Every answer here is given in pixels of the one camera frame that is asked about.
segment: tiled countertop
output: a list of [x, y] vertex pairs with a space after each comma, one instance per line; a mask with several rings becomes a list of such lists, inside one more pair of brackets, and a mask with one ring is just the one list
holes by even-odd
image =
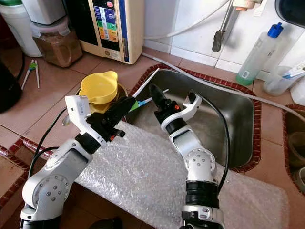
[[[236, 82], [235, 73], [215, 69], [151, 49], [145, 48], [144, 52], [194, 72]], [[1, 56], [9, 69], [17, 74], [21, 60], [18, 50], [2, 53]], [[81, 80], [87, 74], [109, 70], [116, 71], [119, 75], [119, 82], [130, 91], [146, 69], [157, 64], [156, 61], [141, 56], [136, 64], [126, 65], [88, 53], [85, 53], [78, 62], [67, 69], [48, 64], [42, 58], [37, 58], [37, 60], [41, 88], [37, 89], [36, 78], [30, 75], [21, 100], [12, 109], [0, 114], [0, 145], [6, 148], [9, 148], [19, 136], [39, 142], [45, 130], [64, 107], [64, 96], [75, 94], [80, 87]], [[30, 61], [30, 58], [26, 58], [26, 67]], [[293, 103], [289, 92], [285, 92], [279, 97], [272, 97], [262, 91], [262, 85], [262, 81], [256, 80], [248, 88], [259, 97], [284, 105]], [[74, 125], [64, 127], [58, 122], [49, 133], [43, 146], [59, 146], [68, 137], [74, 137], [78, 132]], [[245, 175], [284, 188], [288, 193], [290, 202], [290, 228], [304, 228], [305, 197], [297, 191], [285, 170], [283, 121], [280, 108], [262, 104], [261, 138], [261, 161]]]

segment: plastic container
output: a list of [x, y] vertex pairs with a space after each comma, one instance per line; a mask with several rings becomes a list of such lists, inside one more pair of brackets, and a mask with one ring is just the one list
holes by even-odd
[[290, 79], [285, 79], [282, 77], [284, 73], [290, 69], [290, 67], [286, 66], [277, 67], [265, 81], [263, 85], [264, 91], [272, 96], [279, 96], [283, 94], [299, 79], [299, 77], [293, 77]]
[[32, 31], [30, 26], [30, 18], [24, 6], [17, 1], [0, 1], [0, 13], [6, 21], [8, 27], [16, 38], [24, 54], [30, 57], [40, 57], [36, 43], [32, 38]]
[[75, 31], [69, 30], [67, 17], [52, 26], [32, 22], [31, 29], [45, 61], [64, 68], [82, 56], [80, 42]]
[[278, 38], [283, 30], [281, 25], [280, 22], [277, 25], [272, 25], [268, 33], [263, 32], [259, 36], [249, 56], [236, 76], [238, 83], [242, 85], [252, 84], [253, 80], [263, 69], [264, 64], [273, 55], [278, 43], [281, 41], [281, 39]]
[[305, 106], [305, 77], [290, 89], [290, 93], [296, 104]]
[[86, 76], [81, 82], [79, 95], [88, 97], [90, 103], [107, 104], [118, 92], [118, 74], [116, 72], [95, 73]]
[[305, 132], [294, 132], [288, 137], [289, 163], [293, 167], [305, 167]]
[[294, 172], [293, 179], [300, 190], [305, 194], [305, 167]]
[[51, 25], [66, 15], [62, 0], [22, 0], [30, 20]]

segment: stainless steel sink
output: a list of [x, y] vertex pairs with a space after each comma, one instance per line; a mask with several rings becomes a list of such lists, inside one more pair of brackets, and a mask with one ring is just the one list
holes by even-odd
[[[231, 142], [230, 168], [243, 166], [251, 159], [254, 105], [250, 99], [216, 90], [170, 70], [158, 71], [151, 83], [162, 90], [169, 89], [165, 95], [180, 105], [191, 89], [202, 93], [221, 110], [228, 123]], [[137, 96], [137, 100], [141, 101], [149, 97], [147, 85]], [[126, 120], [128, 123], [168, 139], [168, 134], [160, 129], [160, 124], [154, 116], [155, 110], [157, 107], [150, 102], [130, 112]], [[197, 133], [204, 147], [214, 154], [217, 162], [224, 165], [226, 154], [224, 127], [217, 113], [203, 102], [196, 115], [187, 123]]]

